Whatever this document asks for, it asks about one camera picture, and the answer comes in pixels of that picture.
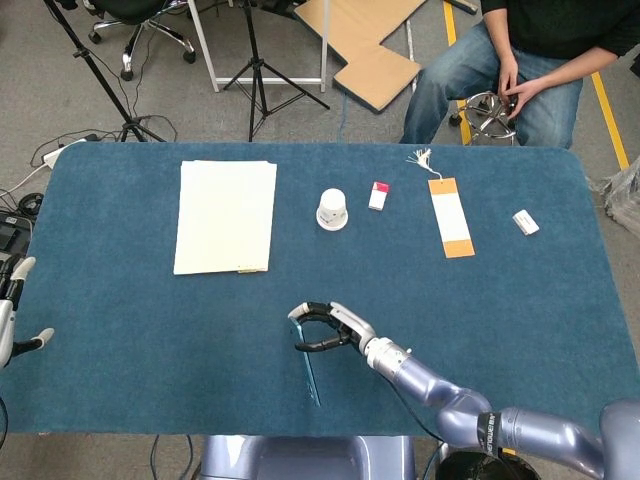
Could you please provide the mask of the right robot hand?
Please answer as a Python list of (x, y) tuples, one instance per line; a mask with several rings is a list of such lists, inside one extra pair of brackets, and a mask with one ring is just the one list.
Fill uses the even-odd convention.
[(336, 332), (334, 337), (318, 342), (296, 343), (295, 349), (304, 353), (318, 353), (352, 345), (364, 355), (367, 344), (377, 337), (374, 328), (367, 321), (337, 302), (303, 302), (289, 312), (288, 318), (297, 326), (309, 321), (319, 321)]

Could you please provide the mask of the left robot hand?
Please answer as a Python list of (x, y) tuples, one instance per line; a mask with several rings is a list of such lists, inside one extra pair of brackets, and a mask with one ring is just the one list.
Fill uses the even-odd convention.
[(1, 368), (24, 353), (43, 349), (53, 338), (54, 328), (46, 328), (27, 341), (14, 339), (15, 319), (24, 283), (36, 264), (35, 257), (11, 255), (1, 262)]

